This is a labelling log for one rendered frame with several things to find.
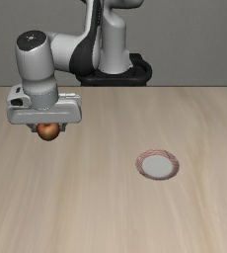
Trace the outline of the red apple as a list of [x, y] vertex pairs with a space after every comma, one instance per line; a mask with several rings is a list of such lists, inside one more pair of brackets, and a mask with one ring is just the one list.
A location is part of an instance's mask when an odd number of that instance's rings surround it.
[[59, 136], [59, 124], [38, 124], [38, 136], [45, 141], [52, 141]]

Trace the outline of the red-rimmed white plate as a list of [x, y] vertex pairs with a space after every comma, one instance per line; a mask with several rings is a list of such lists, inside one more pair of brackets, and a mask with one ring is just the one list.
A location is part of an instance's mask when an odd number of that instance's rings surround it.
[[180, 163], [173, 154], [166, 150], [149, 149], [136, 158], [135, 167], [145, 178], [162, 181], [176, 176]]

